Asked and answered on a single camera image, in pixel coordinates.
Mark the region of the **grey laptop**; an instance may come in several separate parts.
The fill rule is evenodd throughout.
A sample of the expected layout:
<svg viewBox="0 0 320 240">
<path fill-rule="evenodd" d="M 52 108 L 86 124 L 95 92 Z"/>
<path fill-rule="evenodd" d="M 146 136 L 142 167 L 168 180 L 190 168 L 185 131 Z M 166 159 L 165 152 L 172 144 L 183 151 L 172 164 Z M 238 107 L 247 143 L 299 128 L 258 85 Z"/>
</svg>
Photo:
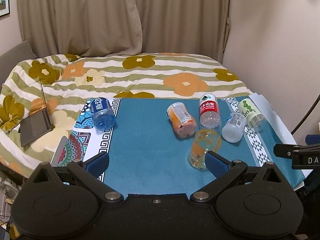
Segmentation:
<svg viewBox="0 0 320 240">
<path fill-rule="evenodd" d="M 21 147 L 26 146 L 53 130 L 41 81 L 40 88 L 44 107 L 20 122 Z"/>
</svg>

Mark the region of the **teal patterned table cloth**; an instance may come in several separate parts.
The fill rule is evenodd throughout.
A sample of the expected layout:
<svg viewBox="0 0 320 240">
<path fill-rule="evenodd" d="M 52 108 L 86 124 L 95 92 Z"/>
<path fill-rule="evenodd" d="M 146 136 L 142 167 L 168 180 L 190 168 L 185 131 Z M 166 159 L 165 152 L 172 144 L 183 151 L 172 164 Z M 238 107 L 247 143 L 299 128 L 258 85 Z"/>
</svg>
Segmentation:
<svg viewBox="0 0 320 240">
<path fill-rule="evenodd" d="M 186 193 L 190 195 L 215 179 L 208 170 L 190 166 L 187 157 L 193 137 L 179 139 L 172 129 L 166 110 L 174 102 L 185 104 L 196 119 L 199 130 L 199 100 L 174 99 L 109 99 L 116 116 L 116 126 L 105 133 L 97 133 L 93 126 L 88 99 L 60 155 L 58 166 L 66 166 L 73 159 L 87 161 L 107 152 L 109 165 L 100 178 L 122 195 Z M 266 161 L 276 163 L 293 188 L 311 170 L 294 170 L 291 160 L 278 158 L 273 153 L 281 143 L 267 120 L 259 132 L 245 128 L 241 140 L 230 144 L 222 139 L 218 154 L 229 161 L 240 159 L 249 166 L 262 166 Z"/>
</svg>

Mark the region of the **grey headboard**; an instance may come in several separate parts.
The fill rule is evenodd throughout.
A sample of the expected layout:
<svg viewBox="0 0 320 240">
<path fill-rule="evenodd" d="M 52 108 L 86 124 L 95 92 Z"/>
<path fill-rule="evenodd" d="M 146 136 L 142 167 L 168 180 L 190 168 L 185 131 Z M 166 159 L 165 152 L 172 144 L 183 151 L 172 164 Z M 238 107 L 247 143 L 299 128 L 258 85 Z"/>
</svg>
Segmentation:
<svg viewBox="0 0 320 240">
<path fill-rule="evenodd" d="M 21 61 L 36 59 L 29 41 L 23 41 L 14 48 L 1 55 L 1 85 L 6 81 L 13 68 Z"/>
</svg>

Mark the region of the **white translucent bottle cup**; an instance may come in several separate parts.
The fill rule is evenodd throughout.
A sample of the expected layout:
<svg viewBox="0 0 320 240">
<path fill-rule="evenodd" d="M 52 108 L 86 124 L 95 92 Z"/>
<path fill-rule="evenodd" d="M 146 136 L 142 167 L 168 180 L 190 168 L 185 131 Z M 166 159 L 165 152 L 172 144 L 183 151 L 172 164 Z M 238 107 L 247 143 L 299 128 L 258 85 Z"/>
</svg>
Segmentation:
<svg viewBox="0 0 320 240">
<path fill-rule="evenodd" d="M 246 121 L 243 114 L 238 112 L 231 113 L 222 129 L 223 139 L 230 143 L 239 142 L 244 133 Z"/>
</svg>

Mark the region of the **floral striped duvet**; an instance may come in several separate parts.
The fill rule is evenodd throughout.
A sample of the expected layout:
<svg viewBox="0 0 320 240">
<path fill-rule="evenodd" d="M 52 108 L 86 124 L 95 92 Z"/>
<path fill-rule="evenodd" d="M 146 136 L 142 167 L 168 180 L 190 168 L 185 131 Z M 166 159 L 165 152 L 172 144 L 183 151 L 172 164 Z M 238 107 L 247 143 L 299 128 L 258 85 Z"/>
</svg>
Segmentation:
<svg viewBox="0 0 320 240">
<path fill-rule="evenodd" d="M 51 161 L 90 98 L 198 99 L 247 96 L 250 90 L 216 60 L 197 54 L 80 57 L 57 54 L 19 62 L 1 85 L 1 163 L 29 177 Z M 20 121 L 47 107 L 53 130 L 21 146 Z"/>
</svg>

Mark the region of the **green label bottle cup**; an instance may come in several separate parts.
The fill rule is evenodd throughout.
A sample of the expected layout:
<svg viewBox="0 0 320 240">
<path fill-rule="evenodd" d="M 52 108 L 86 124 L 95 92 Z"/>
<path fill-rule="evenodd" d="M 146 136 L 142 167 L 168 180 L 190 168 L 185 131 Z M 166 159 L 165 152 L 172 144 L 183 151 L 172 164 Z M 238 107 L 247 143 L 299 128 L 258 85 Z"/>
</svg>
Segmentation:
<svg viewBox="0 0 320 240">
<path fill-rule="evenodd" d="M 241 100 L 238 104 L 238 111 L 247 120 L 250 129 L 258 131 L 265 117 L 250 98 Z"/>
</svg>

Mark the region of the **blue label bottle cup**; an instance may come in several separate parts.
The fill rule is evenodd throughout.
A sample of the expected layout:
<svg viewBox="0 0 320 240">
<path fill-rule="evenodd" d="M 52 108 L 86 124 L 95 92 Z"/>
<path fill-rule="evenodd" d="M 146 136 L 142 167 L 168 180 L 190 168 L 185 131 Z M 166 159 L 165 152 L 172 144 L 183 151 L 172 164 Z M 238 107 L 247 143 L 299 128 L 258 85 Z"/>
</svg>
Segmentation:
<svg viewBox="0 0 320 240">
<path fill-rule="evenodd" d="M 91 111 L 93 115 L 93 125 L 97 130 L 104 132 L 114 127 L 116 117 L 106 98 L 95 98 L 91 102 Z"/>
</svg>

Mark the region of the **orange label bottle cup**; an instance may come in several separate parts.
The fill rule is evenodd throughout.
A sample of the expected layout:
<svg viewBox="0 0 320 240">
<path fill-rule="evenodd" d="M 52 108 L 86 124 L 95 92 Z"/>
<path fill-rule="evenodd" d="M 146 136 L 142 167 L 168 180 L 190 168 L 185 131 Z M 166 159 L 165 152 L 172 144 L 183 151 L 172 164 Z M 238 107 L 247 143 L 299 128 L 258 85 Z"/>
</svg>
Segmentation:
<svg viewBox="0 0 320 240">
<path fill-rule="evenodd" d="M 180 138 L 191 137 L 196 131 L 196 121 L 182 102 L 172 103 L 167 108 L 167 116 L 176 135 Z"/>
</svg>

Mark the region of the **yellow label clear cup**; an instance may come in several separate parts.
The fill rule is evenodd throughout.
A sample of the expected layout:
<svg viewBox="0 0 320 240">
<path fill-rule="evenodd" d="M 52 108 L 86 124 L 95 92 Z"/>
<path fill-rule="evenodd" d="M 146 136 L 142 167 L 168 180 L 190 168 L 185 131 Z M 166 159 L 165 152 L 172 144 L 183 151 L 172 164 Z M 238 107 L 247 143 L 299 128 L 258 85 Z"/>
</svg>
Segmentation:
<svg viewBox="0 0 320 240">
<path fill-rule="evenodd" d="M 222 144 L 221 136 L 214 130 L 201 129 L 195 133 L 193 144 L 188 155 L 189 164 L 198 170 L 204 170 L 205 156 L 208 151 L 218 152 Z"/>
</svg>

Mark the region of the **red label bottle cup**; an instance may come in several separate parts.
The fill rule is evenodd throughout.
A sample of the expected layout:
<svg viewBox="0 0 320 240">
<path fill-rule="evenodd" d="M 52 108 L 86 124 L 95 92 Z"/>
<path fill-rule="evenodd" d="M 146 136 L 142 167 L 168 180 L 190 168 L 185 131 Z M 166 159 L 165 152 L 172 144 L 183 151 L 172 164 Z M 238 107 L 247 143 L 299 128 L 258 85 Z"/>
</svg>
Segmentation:
<svg viewBox="0 0 320 240">
<path fill-rule="evenodd" d="M 214 94 L 203 94 L 199 100 L 200 125 L 207 129 L 219 129 L 221 117 L 217 98 Z"/>
</svg>

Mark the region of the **beige curtain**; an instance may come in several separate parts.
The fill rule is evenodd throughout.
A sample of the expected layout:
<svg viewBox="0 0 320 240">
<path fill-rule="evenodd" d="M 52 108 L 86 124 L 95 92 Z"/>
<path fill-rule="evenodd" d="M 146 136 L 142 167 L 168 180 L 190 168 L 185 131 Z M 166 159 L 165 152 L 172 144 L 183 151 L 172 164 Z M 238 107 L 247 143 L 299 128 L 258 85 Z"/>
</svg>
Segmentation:
<svg viewBox="0 0 320 240">
<path fill-rule="evenodd" d="M 21 36 L 44 57 L 191 53 L 223 58 L 230 0 L 17 0 Z"/>
</svg>

